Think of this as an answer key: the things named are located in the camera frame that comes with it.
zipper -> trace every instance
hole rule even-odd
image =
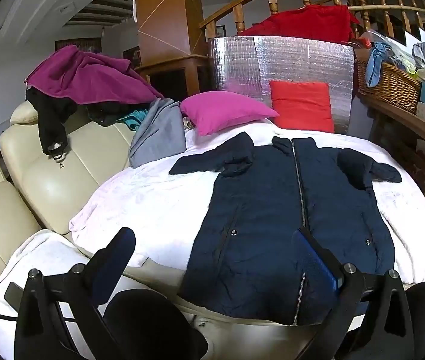
[[[239,206],[236,206],[233,215],[229,219],[228,223],[223,229],[223,234],[221,235],[221,241],[219,243],[219,247],[216,249],[216,267],[219,273],[219,269],[221,267],[221,263],[223,262],[224,252],[229,243],[229,239],[231,238],[231,231],[237,222],[237,215],[240,210]]]
[[[302,223],[303,223],[303,227],[306,228],[306,212],[305,212],[305,208],[304,208],[304,200],[303,200],[303,193],[302,193],[302,187],[301,187],[300,169],[299,169],[299,166],[297,165],[296,148],[294,147],[294,139],[291,140],[291,144],[293,146],[293,157],[294,157],[294,163],[295,163],[295,166],[296,166],[297,184],[298,184],[299,190],[300,190]],[[301,301],[302,301],[302,292],[303,292],[303,289],[304,289],[305,280],[306,280],[306,273],[303,271],[302,277],[301,277],[301,283],[300,283],[300,290],[297,294],[296,312],[294,313],[293,326],[297,326],[297,316],[300,313],[300,306],[301,306]]]

red pillow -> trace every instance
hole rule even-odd
[[[334,132],[329,87],[325,82],[269,81],[274,123],[286,130]]]

white fleece blanket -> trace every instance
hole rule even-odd
[[[214,149],[242,131],[248,133],[256,146],[271,144],[275,135],[289,139],[312,137],[318,147],[349,147],[398,169],[401,183],[374,182],[373,188],[396,248],[396,270],[404,283],[425,281],[425,198],[388,152],[367,140],[317,131],[282,130],[267,120],[207,137],[200,137],[195,130],[188,131],[185,153],[128,168],[113,176],[70,221],[75,244],[95,253],[121,227],[130,227],[136,235],[136,251],[129,266],[139,267],[151,258],[158,264],[185,270],[218,173],[168,172],[178,158]]]
[[[17,312],[4,300],[4,294],[11,282],[24,288],[28,272],[32,268],[37,268],[44,276],[49,276],[66,273],[73,265],[87,264],[88,261],[88,258],[61,235],[50,230],[41,230],[32,235],[16,250],[0,276],[0,314],[17,317]],[[111,298],[117,292],[132,288],[148,287],[121,276]],[[101,315],[104,314],[108,303],[98,307]],[[68,304],[60,303],[60,306],[65,318],[73,318]],[[66,322],[66,324],[79,353],[87,359],[94,359],[77,325],[73,322]],[[15,322],[0,319],[0,355],[5,360],[14,360],[15,329]]]

framed picture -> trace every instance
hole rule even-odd
[[[56,51],[63,47],[74,44],[81,51],[88,51],[90,53],[102,53],[103,47],[101,45],[101,38],[77,38],[77,39],[63,39],[56,40]]]
[[[226,26],[217,26],[216,27],[216,33],[218,38],[225,38],[226,37]]]
[[[123,51],[123,58],[132,62],[132,68],[135,69],[141,66],[141,51],[139,46]]]

black jacket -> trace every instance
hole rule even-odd
[[[26,90],[26,100],[37,111],[39,140],[43,153],[53,157],[62,156],[68,146],[68,136],[63,124],[77,111],[77,104],[69,97],[51,97],[34,87]],[[88,104],[86,108],[90,120],[108,127],[137,109],[149,109],[149,104],[104,101]]]
[[[332,305],[302,279],[291,236],[305,221],[323,248],[362,272],[394,266],[394,246],[378,211],[372,177],[401,181],[386,164],[350,149],[318,149],[312,138],[274,137],[254,146],[240,133],[216,149],[182,157],[170,174],[220,171],[194,241],[179,295],[235,318],[284,325],[319,323]]]

